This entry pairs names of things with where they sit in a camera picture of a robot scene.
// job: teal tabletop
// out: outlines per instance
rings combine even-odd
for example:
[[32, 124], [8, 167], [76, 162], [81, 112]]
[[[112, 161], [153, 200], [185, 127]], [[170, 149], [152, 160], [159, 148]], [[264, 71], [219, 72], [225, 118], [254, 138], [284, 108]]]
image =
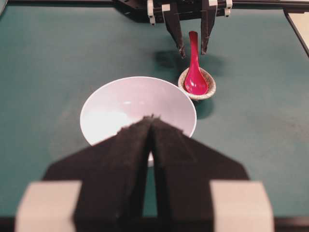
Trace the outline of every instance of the teal tabletop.
[[[188, 32], [200, 20], [181, 22]], [[8, 5], [0, 16], [0, 216], [15, 215], [27, 184], [88, 146], [79, 116], [100, 86], [128, 76], [177, 83], [189, 66], [164, 24], [115, 8]], [[217, 83], [195, 104], [193, 138], [263, 181], [276, 216], [309, 215], [309, 59], [282, 10], [216, 19], [200, 66]], [[148, 172], [144, 214], [156, 215]]]

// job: red plastic spoon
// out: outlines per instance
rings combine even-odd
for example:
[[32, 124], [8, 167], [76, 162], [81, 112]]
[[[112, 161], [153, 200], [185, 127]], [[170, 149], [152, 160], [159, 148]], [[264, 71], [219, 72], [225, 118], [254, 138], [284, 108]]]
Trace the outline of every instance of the red plastic spoon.
[[205, 81], [201, 71], [199, 70], [197, 54], [197, 32], [189, 32], [189, 37], [191, 44], [191, 62], [189, 72], [184, 81], [184, 87], [189, 93], [202, 95], [207, 93], [208, 84]]

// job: spoon handle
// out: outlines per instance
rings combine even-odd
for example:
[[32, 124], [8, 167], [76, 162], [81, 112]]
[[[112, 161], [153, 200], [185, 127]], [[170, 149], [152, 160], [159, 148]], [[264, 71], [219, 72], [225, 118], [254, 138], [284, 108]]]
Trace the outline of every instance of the spoon handle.
[[198, 53], [197, 53], [197, 32], [190, 31], [189, 32], [190, 45], [191, 45], [191, 62], [190, 68], [199, 68], [198, 64]]

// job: white bowl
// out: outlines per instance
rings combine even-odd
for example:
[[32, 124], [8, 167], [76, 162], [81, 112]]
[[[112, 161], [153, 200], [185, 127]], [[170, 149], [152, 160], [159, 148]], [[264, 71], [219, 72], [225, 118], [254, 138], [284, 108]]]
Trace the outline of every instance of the white bowl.
[[199, 68], [203, 77], [205, 78], [207, 84], [208, 84], [208, 91], [207, 93], [205, 94], [202, 94], [202, 95], [196, 95], [196, 94], [192, 94], [192, 93], [189, 93], [187, 92], [185, 89], [184, 89], [184, 81], [185, 81], [185, 78], [187, 77], [187, 74], [189, 72], [189, 68], [187, 68], [186, 70], [184, 70], [182, 72], [182, 74], [180, 74], [180, 77], [178, 79], [178, 87], [189, 97], [191, 98], [192, 100], [195, 100], [195, 101], [199, 101], [199, 100], [205, 100], [207, 98], [210, 98], [214, 95], [214, 93], [216, 92], [216, 82], [214, 81], [213, 77], [207, 72], [205, 71], [204, 69], [202, 69], [201, 67]]
[[161, 79], [134, 76], [112, 81], [91, 94], [82, 108], [80, 125], [85, 139], [95, 145], [152, 114], [189, 137], [197, 123], [192, 101], [178, 87]]

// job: small ceramic bowl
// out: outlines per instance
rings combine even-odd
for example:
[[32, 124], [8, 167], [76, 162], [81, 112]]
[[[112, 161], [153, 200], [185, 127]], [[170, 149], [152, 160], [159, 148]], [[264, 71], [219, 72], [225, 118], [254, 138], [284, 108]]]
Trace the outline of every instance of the small ceramic bowl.
[[216, 92], [216, 82], [214, 81], [213, 77], [206, 72], [204, 69], [202, 69], [201, 67], [199, 68], [201, 73], [203, 74], [207, 84], [208, 84], [208, 91], [205, 94], [202, 95], [195, 95], [192, 93], [187, 92], [184, 89], [184, 80], [188, 74], [189, 68], [187, 68], [186, 70], [183, 71], [183, 73], [180, 75], [179, 79], [178, 79], [178, 87], [192, 100], [195, 101], [199, 101], [199, 100], [205, 100], [207, 98], [210, 98], [214, 95], [214, 93]]

